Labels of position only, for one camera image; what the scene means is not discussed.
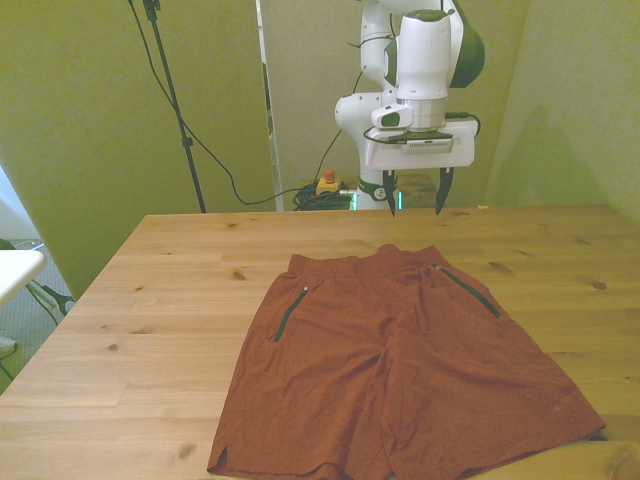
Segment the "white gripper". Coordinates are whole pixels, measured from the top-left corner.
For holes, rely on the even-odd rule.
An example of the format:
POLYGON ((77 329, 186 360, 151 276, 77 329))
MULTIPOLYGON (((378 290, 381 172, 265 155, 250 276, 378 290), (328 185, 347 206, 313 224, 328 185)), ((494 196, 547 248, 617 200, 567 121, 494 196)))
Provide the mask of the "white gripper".
MULTIPOLYGON (((475 122, 449 122, 440 129, 423 132, 371 128, 364 133, 363 158, 369 169, 441 168, 435 199, 435 213, 439 215, 451 190, 451 168, 469 166, 474 161, 475 135, 475 122)), ((395 216, 394 170, 383 172, 383 188, 395 216)))

